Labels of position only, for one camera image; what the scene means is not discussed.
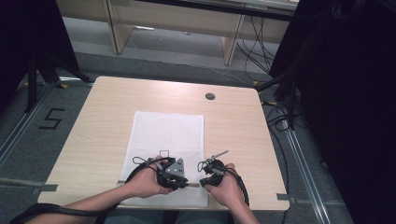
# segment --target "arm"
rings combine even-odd
[[[155,164],[151,164],[150,166],[155,170],[157,169]],[[172,189],[166,189],[158,185],[155,172],[149,168],[146,168],[138,172],[130,182],[120,187],[105,191],[75,203],[70,203],[64,207],[84,211],[101,211],[128,198],[147,198],[152,195],[168,194],[170,192],[172,192]],[[94,221],[95,217],[75,217],[59,214],[45,214],[31,219],[27,223],[78,224],[93,223]]]
[[[234,169],[232,163],[226,167]],[[206,185],[205,188],[219,204],[227,206],[240,223],[259,223],[248,205],[245,204],[242,190],[232,175],[225,173],[217,187]]]

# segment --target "wooden table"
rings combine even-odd
[[[207,100],[207,93],[216,95]],[[71,203],[116,186],[135,111],[204,115],[205,157],[233,162],[252,210],[286,210],[285,186],[258,94],[253,89],[144,79],[99,77],[49,175],[53,192],[40,203]],[[207,209],[220,210],[211,196]]]

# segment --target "hand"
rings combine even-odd
[[[226,165],[227,168],[235,168],[235,165],[230,163]],[[212,196],[223,206],[230,207],[231,204],[245,203],[242,190],[236,182],[235,177],[225,173],[221,183],[216,186],[205,185],[205,189],[212,194]]]
[[[157,166],[152,163],[152,169],[157,170]],[[148,198],[156,194],[168,194],[172,189],[166,189],[160,186],[157,182],[157,173],[150,168],[145,168],[139,171],[125,186],[131,190],[130,197]]]

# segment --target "wrist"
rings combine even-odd
[[[234,211],[239,211],[241,209],[245,209],[246,206],[248,205],[245,204],[245,202],[243,201],[235,200],[233,202],[227,203],[226,206],[230,209],[231,212],[234,212]]]
[[[259,223],[250,210],[250,207],[245,202],[232,204],[229,208],[231,213],[240,223]]]
[[[122,200],[136,197],[134,187],[131,184],[124,184],[119,186],[120,195]]]

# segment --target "controller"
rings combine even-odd
[[[164,165],[160,164],[160,161],[167,160],[168,162]],[[173,157],[161,158],[154,160],[152,158],[145,162],[140,163],[126,179],[125,183],[129,182],[139,171],[148,168],[152,163],[157,165],[157,182],[164,188],[170,188],[172,190],[184,189],[189,184],[189,180],[184,177],[184,163],[183,159],[176,161]]]
[[[232,175],[235,178],[236,182],[239,185],[239,188],[241,188],[242,190],[245,203],[249,205],[248,191],[246,189],[244,181],[242,180],[242,177],[239,174],[237,174],[234,169],[227,168],[222,161],[216,160],[217,157],[227,152],[228,150],[221,152],[217,155],[213,155],[211,158],[207,159],[206,161],[200,161],[198,163],[198,172],[204,170],[207,175],[211,175],[210,177],[200,179],[199,182],[202,187],[204,187],[205,185],[218,186],[221,183],[225,172],[227,172],[228,174]]]
[[[204,187],[205,185],[218,186],[221,183],[221,180],[224,176],[224,170],[226,170],[227,168],[222,161],[216,160],[216,158],[227,152],[228,150],[221,152],[217,155],[212,156],[206,161],[201,161],[198,164],[198,166],[201,164],[201,169],[198,167],[199,172],[204,170],[207,175],[211,175],[210,177],[200,179],[199,182],[202,187]]]

